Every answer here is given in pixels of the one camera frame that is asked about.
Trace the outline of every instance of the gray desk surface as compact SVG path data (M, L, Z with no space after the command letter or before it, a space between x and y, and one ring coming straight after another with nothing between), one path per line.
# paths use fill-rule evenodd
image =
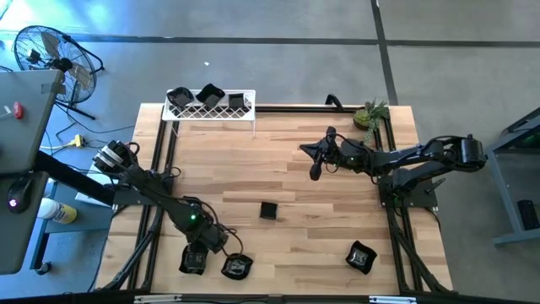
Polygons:
M22 214L9 212L6 198L17 175L34 165L56 99L51 88L61 78L57 70L0 73L0 112L5 106L13 110L15 101L24 109L21 120L0 118L0 274L18 272L24 260L48 175L35 174L30 206Z
M9 186L18 177L3 178L0 182L0 198L8 196ZM0 274L14 274L20 270L37 210L49 175L45 172L32 174L32 194L29 208L21 214L13 214L8 210L5 199L0 204Z
M58 70L0 73L0 113L5 113L5 106L13 110L15 101L24 108L23 119L0 118L0 175L28 171L34 165L57 96L51 87L61 78Z

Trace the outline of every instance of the desk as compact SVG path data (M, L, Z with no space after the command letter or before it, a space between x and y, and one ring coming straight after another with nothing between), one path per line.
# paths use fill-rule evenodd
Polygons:
M133 141L140 143L140 165L149 168L161 113L159 104L142 104ZM418 142L409 106L391 106L391 123L398 149ZM170 134L170 123L165 134ZM153 293L391 295L397 279L386 212L368 176L323 170L309 178L312 160L299 145L315 143L327 126L360 139L363 133L343 113L257 113L256 137L251 125L238 122L182 122L173 166L182 169L175 180L176 196L196 196L216 209L219 220L238 229L245 252L254 259L242 281L224 277L223 253L209 253L203 275L178 271L185 237L167 216L159 239ZM386 135L381 129L383 145ZM164 141L164 150L168 140ZM162 154L160 165L164 164ZM259 219L262 200L276 202L275 221ZM114 218L96 286L111 281L134 248L141 208L129 207ZM423 209L410 209L419 256L442 285L450 275L437 223ZM371 273L350 268L345 257L355 240L379 254ZM238 250L230 238L229 252ZM143 277L145 257L139 269ZM407 258L403 260L412 285Z

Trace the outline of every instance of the potted plant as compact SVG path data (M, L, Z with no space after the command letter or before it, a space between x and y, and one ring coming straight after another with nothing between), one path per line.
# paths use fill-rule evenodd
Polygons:
M365 130L364 142L369 143L373 136L373 131L379 127L379 121L381 118L388 118L390 116L388 108L385 107L386 102L382 101L380 104L376 104L375 100L372 102L367 101L365 106L360 107L353 116L354 126L360 130Z

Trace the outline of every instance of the small black box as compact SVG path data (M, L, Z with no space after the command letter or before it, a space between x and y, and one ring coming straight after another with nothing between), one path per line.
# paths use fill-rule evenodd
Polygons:
M263 219L276 220L278 213L278 205L275 203L262 202L261 203L261 217Z
M244 93L229 94L229 108L238 109L244 106Z

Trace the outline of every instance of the yellow plug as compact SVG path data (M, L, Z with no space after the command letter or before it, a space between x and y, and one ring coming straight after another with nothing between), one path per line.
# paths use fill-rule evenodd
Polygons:
M75 147L80 148L84 145L84 138L80 135L75 135L75 139L73 140L73 143L75 144Z

